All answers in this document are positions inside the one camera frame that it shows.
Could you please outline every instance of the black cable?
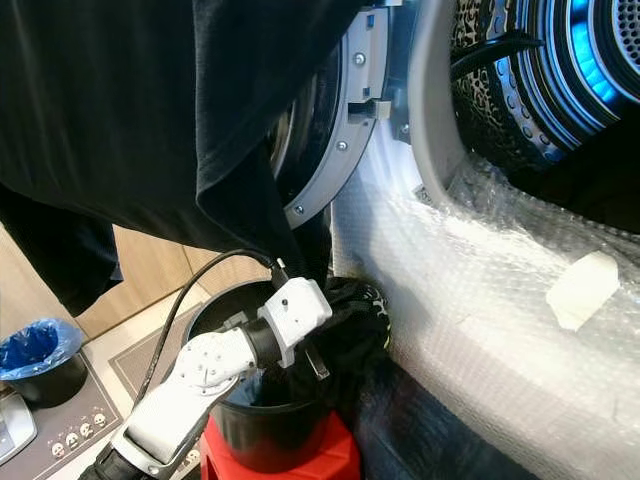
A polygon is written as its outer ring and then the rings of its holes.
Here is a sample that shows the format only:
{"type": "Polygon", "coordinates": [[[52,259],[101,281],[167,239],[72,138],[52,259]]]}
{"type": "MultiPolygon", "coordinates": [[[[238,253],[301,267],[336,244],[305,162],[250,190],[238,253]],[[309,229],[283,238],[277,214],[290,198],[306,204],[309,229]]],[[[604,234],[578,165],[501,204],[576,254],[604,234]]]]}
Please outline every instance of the black cable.
{"type": "Polygon", "coordinates": [[[191,277],[189,281],[184,284],[184,287],[182,287],[182,290],[180,290],[180,294],[178,295],[178,298],[176,298],[175,302],[173,302],[171,311],[169,312],[169,315],[167,315],[167,319],[164,322],[164,327],[162,327],[162,331],[160,332],[160,338],[158,338],[158,343],[156,344],[156,349],[153,352],[153,357],[151,358],[151,362],[149,363],[149,368],[147,368],[147,373],[144,377],[144,380],[142,381],[142,385],[140,385],[140,390],[138,391],[138,396],[136,397],[134,406],[140,403],[140,400],[142,400],[144,395],[147,393],[147,390],[149,389],[149,384],[151,383],[151,377],[153,377],[153,374],[156,370],[156,366],[158,365],[158,360],[160,359],[160,354],[162,353],[164,344],[167,341],[167,337],[169,336],[169,330],[171,330],[171,326],[173,325],[173,321],[175,320],[176,314],[178,313],[178,309],[180,308],[180,305],[182,304],[184,297],[187,296],[187,293],[189,293],[189,290],[191,290],[191,287],[193,287],[196,284],[196,282],[200,279],[200,277],[202,277],[205,273],[207,273],[213,267],[218,265],[220,262],[235,256],[253,258],[254,260],[257,260],[258,262],[260,262],[262,266],[270,269],[272,272],[281,269],[275,260],[273,260],[268,255],[265,255],[264,253],[258,252],[256,250],[250,250],[250,249],[238,249],[238,250],[231,250],[229,252],[225,252],[218,255],[216,258],[214,258],[213,260],[208,262],[204,267],[198,270],[193,275],[193,277],[191,277]]]}

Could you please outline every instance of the washing machine door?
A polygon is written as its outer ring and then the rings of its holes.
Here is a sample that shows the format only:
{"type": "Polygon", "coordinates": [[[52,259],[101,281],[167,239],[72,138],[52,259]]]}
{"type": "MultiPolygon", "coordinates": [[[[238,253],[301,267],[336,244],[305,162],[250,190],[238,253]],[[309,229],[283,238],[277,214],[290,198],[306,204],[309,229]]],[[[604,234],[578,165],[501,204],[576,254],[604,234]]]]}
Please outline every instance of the washing machine door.
{"type": "Polygon", "coordinates": [[[320,212],[358,164],[384,99],[391,6],[359,12],[340,44],[276,122],[267,141],[292,228],[320,212]]]}

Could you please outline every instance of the washing machine drum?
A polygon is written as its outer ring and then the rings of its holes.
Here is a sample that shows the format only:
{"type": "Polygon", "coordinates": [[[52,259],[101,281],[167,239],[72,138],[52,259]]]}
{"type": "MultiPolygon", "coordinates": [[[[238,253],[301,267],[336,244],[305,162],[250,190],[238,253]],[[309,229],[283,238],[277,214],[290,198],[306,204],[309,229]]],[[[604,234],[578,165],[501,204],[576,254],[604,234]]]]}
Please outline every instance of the washing machine drum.
{"type": "Polygon", "coordinates": [[[265,141],[292,228],[320,212],[356,167],[383,102],[389,9],[356,15],[340,44],[265,141]]]}
{"type": "Polygon", "coordinates": [[[640,104],[638,0],[458,0],[452,49],[545,42],[453,84],[460,134],[508,174],[544,171],[640,104]]]}

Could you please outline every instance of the black bucket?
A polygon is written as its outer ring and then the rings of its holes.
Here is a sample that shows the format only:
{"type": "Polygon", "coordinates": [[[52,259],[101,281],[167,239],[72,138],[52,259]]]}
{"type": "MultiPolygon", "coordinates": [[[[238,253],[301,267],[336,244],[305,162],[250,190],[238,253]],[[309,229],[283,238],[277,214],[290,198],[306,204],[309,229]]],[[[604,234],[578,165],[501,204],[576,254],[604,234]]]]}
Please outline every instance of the black bucket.
{"type": "Polygon", "coordinates": [[[80,391],[87,379],[87,366],[76,353],[55,368],[39,375],[7,380],[29,406],[50,408],[60,405],[80,391]]]}
{"type": "MultiPolygon", "coordinates": [[[[184,342],[219,330],[238,312],[255,318],[256,310],[274,294],[270,282],[251,282],[212,298],[194,316],[184,342]]],[[[231,455],[240,464],[263,473],[291,470],[310,460],[320,447],[329,419],[320,401],[270,407],[224,401],[212,413],[231,455]]]]}

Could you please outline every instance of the blue plastic bag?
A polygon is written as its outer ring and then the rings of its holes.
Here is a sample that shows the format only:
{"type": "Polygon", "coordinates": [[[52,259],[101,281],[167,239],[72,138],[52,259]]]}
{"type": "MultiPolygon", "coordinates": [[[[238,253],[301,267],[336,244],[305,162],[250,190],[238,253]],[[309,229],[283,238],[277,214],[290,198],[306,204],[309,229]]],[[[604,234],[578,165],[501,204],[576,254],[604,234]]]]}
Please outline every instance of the blue plastic bag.
{"type": "Polygon", "coordinates": [[[82,330],[63,320],[38,320],[0,342],[0,380],[51,370],[75,355],[83,339],[82,330]]]}

